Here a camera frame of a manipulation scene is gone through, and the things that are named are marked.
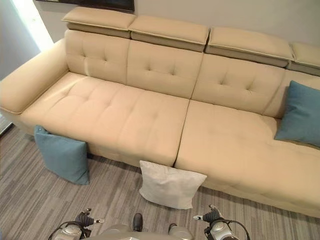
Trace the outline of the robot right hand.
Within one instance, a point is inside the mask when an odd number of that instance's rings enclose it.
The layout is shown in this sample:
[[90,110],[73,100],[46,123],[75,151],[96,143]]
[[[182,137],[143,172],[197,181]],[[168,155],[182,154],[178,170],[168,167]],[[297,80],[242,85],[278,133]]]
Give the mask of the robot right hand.
[[217,220],[223,220],[224,217],[221,214],[221,212],[217,209],[217,207],[213,204],[209,205],[210,212],[204,214],[204,215],[194,215],[192,217],[193,220],[197,221],[204,221],[206,223],[212,224],[213,222]]

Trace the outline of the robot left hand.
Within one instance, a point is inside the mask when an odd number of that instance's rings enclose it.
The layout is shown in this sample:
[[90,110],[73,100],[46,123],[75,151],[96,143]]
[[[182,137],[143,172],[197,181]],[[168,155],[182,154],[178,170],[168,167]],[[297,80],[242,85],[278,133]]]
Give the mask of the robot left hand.
[[94,224],[103,224],[105,222],[104,218],[93,218],[90,216],[91,208],[85,208],[82,210],[75,218],[75,221],[80,223],[84,227],[89,227]]

